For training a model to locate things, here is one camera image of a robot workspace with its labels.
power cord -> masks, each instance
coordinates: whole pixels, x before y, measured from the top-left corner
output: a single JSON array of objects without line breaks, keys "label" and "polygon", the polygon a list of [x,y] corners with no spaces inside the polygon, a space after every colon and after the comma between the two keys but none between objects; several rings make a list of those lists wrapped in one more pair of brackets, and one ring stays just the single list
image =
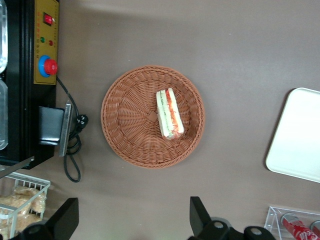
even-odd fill
[{"label": "power cord", "polygon": [[[74,107],[75,114],[76,114],[76,123],[75,123],[73,130],[70,131],[66,154],[63,157],[63,167],[64,167],[64,172],[65,172],[65,175],[67,176],[67,178],[70,179],[70,181],[72,181],[74,183],[78,183],[81,180],[81,172],[80,172],[80,169],[78,167],[76,160],[74,159],[74,155],[79,153],[79,151],[81,150],[82,143],[81,143],[81,140],[79,137],[79,133],[81,133],[81,131],[86,127],[86,125],[88,124],[89,118],[85,114],[79,114],[78,107],[77,107],[73,97],[70,95],[68,89],[65,87],[65,85],[62,83],[62,81],[60,80],[60,78],[58,76],[56,77],[56,80],[61,85],[62,89],[65,91],[65,93],[69,97],[70,101],[72,102],[72,105]],[[71,175],[69,174],[68,167],[67,167],[68,156],[71,159],[71,161],[77,171],[77,175],[78,175],[77,179],[72,178]]]}]

red can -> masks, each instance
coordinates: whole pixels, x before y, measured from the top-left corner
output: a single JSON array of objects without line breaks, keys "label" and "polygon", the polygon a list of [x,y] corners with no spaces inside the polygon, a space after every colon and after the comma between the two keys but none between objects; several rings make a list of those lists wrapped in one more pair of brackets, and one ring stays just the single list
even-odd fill
[{"label": "red can", "polygon": [[310,229],[320,238],[320,221],[315,221],[312,223]]},{"label": "red can", "polygon": [[319,240],[320,238],[309,229],[293,213],[286,213],[281,217],[281,223],[296,240]]}]

red button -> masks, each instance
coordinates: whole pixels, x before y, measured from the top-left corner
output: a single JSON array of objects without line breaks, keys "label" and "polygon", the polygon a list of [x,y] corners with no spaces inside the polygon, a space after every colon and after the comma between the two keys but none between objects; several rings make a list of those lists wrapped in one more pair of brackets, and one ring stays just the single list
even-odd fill
[{"label": "red button", "polygon": [[44,13],[44,14],[43,14],[43,22],[44,22],[45,24],[48,24],[49,26],[51,26],[51,24],[52,24],[52,16]]},{"label": "red button", "polygon": [[44,71],[46,74],[55,75],[58,71],[58,64],[53,59],[47,59],[44,62]]}]

round woven basket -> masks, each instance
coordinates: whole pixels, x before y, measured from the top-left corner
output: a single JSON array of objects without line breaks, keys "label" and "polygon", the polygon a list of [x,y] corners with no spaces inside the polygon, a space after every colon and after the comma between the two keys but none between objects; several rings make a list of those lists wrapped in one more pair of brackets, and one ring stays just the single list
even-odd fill
[{"label": "round woven basket", "polygon": [[[184,134],[162,138],[156,92],[172,88]],[[160,169],[184,160],[198,145],[205,109],[192,82],[174,69],[146,65],[126,72],[106,93],[101,109],[104,136],[122,159],[143,168]]]}]

machine control panel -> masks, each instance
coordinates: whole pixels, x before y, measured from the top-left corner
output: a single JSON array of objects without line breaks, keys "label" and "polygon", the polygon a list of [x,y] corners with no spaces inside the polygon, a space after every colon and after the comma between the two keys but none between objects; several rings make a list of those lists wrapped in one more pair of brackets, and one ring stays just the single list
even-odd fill
[{"label": "machine control panel", "polygon": [[33,83],[55,85],[58,71],[59,2],[35,0]]}]

